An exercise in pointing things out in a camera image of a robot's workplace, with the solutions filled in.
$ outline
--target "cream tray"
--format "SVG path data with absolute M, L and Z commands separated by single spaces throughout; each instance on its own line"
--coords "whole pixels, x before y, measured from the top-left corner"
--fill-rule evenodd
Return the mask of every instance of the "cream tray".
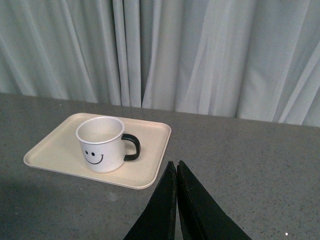
M 76 137 L 76 129 L 84 121 L 98 116 L 100 115 L 89 113 L 71 115 L 24 156 L 24 163 L 32 168 L 131 189 L 145 189 L 151 186 L 158 175 L 171 128 L 160 122 L 118 117 L 124 123 L 124 132 L 135 135 L 139 139 L 140 156 L 137 160 L 125 162 L 115 171 L 96 173 L 86 167 L 80 143 Z M 124 142 L 126 154 L 134 154 L 133 144 Z

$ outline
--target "mug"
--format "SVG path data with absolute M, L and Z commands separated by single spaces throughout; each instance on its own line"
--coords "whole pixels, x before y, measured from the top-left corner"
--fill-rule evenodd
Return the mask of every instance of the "mug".
M 97 173 L 109 173 L 125 161 L 136 160 L 140 155 L 140 142 L 131 134 L 124 133 L 124 123 L 113 116 L 98 116 L 86 120 L 76 129 L 87 167 Z M 136 153 L 126 155 L 123 140 L 134 144 Z

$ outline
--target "gray countertop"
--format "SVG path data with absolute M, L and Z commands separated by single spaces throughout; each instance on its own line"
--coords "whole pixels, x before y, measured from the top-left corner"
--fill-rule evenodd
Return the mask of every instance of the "gray countertop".
M 24 155 L 76 113 L 168 124 L 155 183 L 134 190 L 26 166 Z M 320 239 L 320 128 L 4 93 L 0 239 L 123 239 L 168 161 L 180 160 L 253 240 Z

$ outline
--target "black mug handle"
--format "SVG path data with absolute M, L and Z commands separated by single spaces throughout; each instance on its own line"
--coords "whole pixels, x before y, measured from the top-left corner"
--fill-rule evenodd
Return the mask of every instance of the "black mug handle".
M 128 133 L 124 133 L 121 137 L 122 140 L 127 140 L 127 141 L 130 141 L 134 144 L 135 146 L 135 149 L 136 149 L 136 153 L 135 154 L 128 154 L 128 155 L 125 155 L 124 156 L 124 161 L 133 161 L 133 160 L 136 160 L 139 155 L 140 155 L 140 150 L 141 150 L 141 147 L 140 147 L 140 142 L 138 140 L 138 138 L 136 138 L 135 136 L 131 135 L 131 134 L 128 134 Z

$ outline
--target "white curtain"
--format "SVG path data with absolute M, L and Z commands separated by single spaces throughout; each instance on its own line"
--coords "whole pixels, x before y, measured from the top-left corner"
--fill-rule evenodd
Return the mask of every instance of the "white curtain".
M 0 6 L 0 92 L 320 127 L 320 0 Z

